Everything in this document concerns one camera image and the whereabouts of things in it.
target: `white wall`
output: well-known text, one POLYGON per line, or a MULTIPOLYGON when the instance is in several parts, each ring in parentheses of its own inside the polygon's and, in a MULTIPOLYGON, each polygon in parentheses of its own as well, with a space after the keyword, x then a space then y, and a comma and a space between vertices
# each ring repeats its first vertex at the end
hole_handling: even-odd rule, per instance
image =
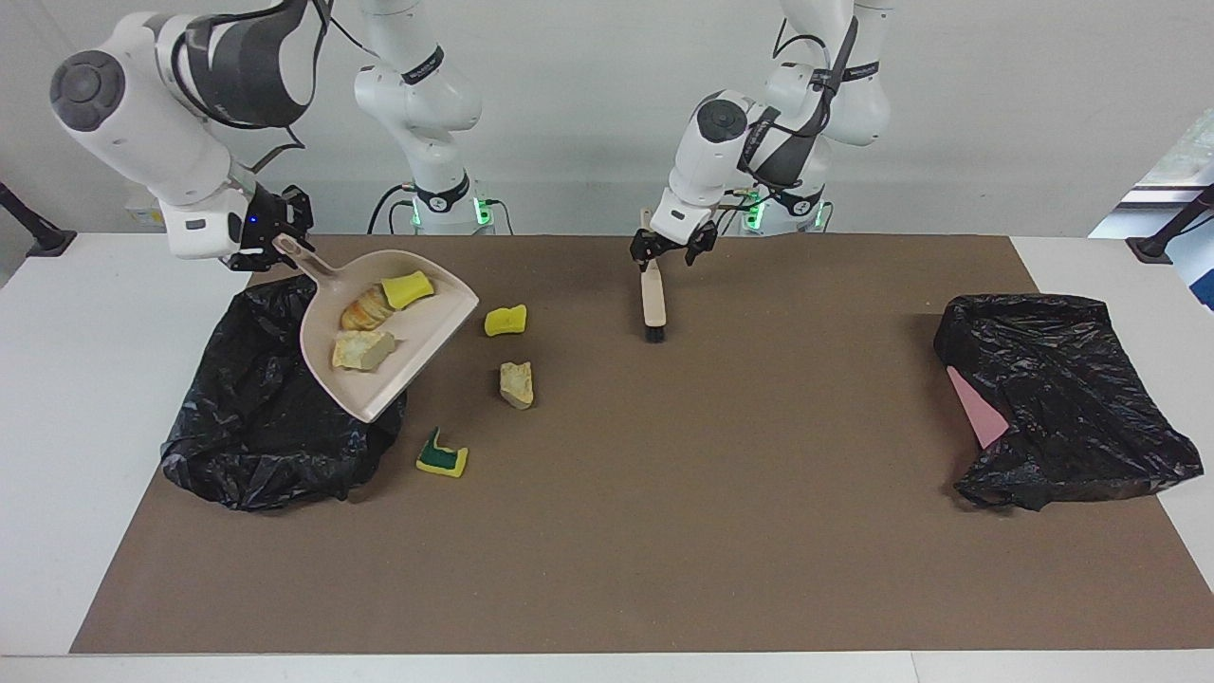
MULTIPOLYGON (((121 224, 119 178, 50 118, 55 66, 129 11, 262 5, 0 1, 0 176, 64 227, 121 224)), ((883 59, 894 123, 873 147, 836 146, 832 229, 1087 234, 1214 103, 1208 0, 901 5, 883 59)), ((337 6, 362 34, 357 4, 337 6)), ((761 96, 779 22, 775 0, 427 6, 448 59, 484 93, 482 123, 460 136, 469 166, 527 232, 630 229, 639 205, 657 201, 696 102, 721 87, 761 96)), ((381 188, 407 177, 353 103, 362 63, 330 39, 317 103, 296 126, 310 149, 265 176, 274 189, 304 186, 320 230, 362 228, 381 188)), ((250 160, 278 136, 223 135, 250 160)))

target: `croissant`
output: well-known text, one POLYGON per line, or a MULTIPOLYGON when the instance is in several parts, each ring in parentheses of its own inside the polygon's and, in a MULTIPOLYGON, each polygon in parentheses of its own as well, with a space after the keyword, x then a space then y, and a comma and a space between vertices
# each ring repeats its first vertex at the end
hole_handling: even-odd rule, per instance
POLYGON ((384 286, 375 284, 341 312, 341 329, 375 329, 393 312, 396 311, 387 303, 384 286))

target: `yellow sponge piece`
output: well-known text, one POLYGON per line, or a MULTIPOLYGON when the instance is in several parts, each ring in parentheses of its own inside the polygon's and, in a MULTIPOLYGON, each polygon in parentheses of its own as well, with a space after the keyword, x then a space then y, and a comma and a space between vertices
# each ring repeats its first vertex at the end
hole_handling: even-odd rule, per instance
POLYGON ((430 474, 459 478, 467 465, 467 449, 448 449, 438 445, 438 428, 430 433, 430 439, 418 456, 418 469, 430 474))
POLYGON ((398 311, 418 298, 435 292, 435 285, 420 269, 404 277, 381 279, 380 284, 384 285, 384 292, 387 294, 387 303, 398 311))
POLYGON ((527 329, 527 306, 522 303, 512 308, 497 308, 484 315, 484 332, 489 336, 522 334, 524 329, 527 329))

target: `round black joint cap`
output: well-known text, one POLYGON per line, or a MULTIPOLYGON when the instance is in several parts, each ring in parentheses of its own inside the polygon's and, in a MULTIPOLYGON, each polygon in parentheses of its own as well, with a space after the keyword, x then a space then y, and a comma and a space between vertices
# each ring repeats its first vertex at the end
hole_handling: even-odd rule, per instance
POLYGON ((113 56, 100 50, 76 52, 55 69, 51 107, 63 125, 92 132, 114 113, 126 91, 126 74, 113 56))
POLYGON ((725 142, 747 131, 747 113, 728 99, 713 99, 696 112, 699 133, 709 142, 725 142))

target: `dustpan handle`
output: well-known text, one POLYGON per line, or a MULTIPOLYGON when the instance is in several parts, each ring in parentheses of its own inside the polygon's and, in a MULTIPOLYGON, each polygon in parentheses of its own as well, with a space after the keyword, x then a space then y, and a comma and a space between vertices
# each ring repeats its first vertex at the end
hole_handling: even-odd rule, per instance
POLYGON ((324 262, 320 256, 304 247, 302 244, 295 240, 290 234, 278 234, 271 243, 276 249, 283 252, 283 255, 290 256, 299 268, 307 273, 308 277, 316 280, 317 284, 327 284, 330 280, 337 278, 337 271, 329 263, 324 262))

